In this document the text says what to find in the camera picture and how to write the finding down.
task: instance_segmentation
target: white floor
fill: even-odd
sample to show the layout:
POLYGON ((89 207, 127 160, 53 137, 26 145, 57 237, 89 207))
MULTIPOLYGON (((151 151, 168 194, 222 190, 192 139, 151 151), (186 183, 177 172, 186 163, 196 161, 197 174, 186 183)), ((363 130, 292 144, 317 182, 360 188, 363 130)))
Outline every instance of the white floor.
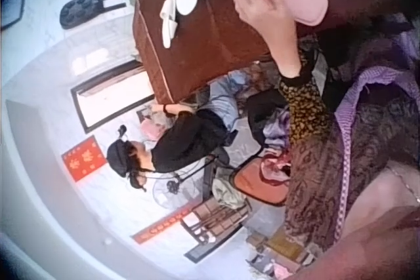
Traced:
MULTIPOLYGON (((133 8, 103 14, 70 31, 61 29, 58 15, 69 0, 26 0, 22 20, 1 34, 2 97, 37 107, 45 121, 49 141, 60 155, 95 135, 102 152, 116 139, 120 124, 126 124, 132 139, 140 140, 138 119, 130 111, 86 135, 75 112, 70 89, 88 78, 132 59, 136 53, 131 30, 133 8)), ((241 133, 230 148, 238 164, 256 150, 241 122, 241 133)), ((130 236, 169 213, 159 206, 152 194, 131 189, 115 175, 108 165, 95 175, 77 183, 87 206, 114 233, 131 241, 130 236)), ((281 222, 282 211, 271 212, 281 222)), ((199 264, 193 264, 183 254, 195 246, 195 241, 174 225, 150 241, 137 245, 138 251, 168 272, 191 280, 251 280, 245 259, 249 247, 245 243, 247 230, 242 229, 221 248, 199 264)))
POLYGON ((16 75, 28 62, 73 34, 83 32, 91 26, 127 16, 134 12, 128 0, 127 7, 107 12, 78 28, 65 31, 59 23, 61 8, 71 0, 25 0, 24 13, 19 23, 1 32, 1 78, 2 85, 16 75))

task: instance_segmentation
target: black cap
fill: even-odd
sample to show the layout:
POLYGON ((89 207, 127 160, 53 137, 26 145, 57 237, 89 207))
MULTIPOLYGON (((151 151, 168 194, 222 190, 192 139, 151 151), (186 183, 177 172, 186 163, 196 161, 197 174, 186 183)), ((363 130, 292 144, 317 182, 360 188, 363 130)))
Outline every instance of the black cap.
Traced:
POLYGON ((126 177, 127 173, 131 171, 129 168, 130 161, 126 151, 125 142, 121 139, 113 142, 108 148, 106 159, 111 166, 111 169, 116 171, 121 177, 126 177))

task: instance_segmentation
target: necklace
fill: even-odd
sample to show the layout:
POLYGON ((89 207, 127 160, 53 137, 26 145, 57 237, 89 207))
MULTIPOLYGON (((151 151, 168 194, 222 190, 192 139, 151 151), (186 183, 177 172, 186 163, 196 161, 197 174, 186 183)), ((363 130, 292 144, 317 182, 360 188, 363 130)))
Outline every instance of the necklace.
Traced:
POLYGON ((412 190, 412 188, 408 186, 408 184, 403 179, 403 177, 401 176, 401 174, 399 174, 398 172, 396 172, 392 167, 387 167, 387 168, 390 169, 390 171, 393 173, 393 175, 399 177, 399 179, 401 180, 401 183, 408 189, 408 191, 414 196, 415 200, 420 204, 420 197, 417 196, 416 193, 412 190))

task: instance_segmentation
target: brown patterned dress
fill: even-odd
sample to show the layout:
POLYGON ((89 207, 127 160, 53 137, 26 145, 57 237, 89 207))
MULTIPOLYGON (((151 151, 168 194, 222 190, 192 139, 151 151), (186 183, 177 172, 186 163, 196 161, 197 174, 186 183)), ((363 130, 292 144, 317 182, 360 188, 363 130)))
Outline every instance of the brown patterned dress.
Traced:
MULTIPOLYGON (((291 182, 285 229, 318 255, 332 246, 343 176, 343 141, 310 74, 282 78, 280 92, 291 113, 291 182)), ((392 159, 419 166, 419 111, 396 85, 362 91, 352 125, 350 187, 346 213, 392 159)))

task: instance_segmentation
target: table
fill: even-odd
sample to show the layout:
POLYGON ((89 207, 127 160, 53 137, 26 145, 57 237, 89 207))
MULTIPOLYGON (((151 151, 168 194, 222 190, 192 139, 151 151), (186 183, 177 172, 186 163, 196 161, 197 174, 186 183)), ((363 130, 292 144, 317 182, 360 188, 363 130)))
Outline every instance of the table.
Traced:
MULTIPOLYGON (((233 0, 199 0, 188 16, 178 14, 170 49, 162 43, 159 17, 164 0, 137 0, 133 21, 136 47, 161 104, 179 102, 208 81, 247 66, 268 52, 261 37, 239 20, 233 0)), ((411 0, 329 0, 324 21, 298 25, 299 36, 334 28, 363 16, 398 12, 411 0)))

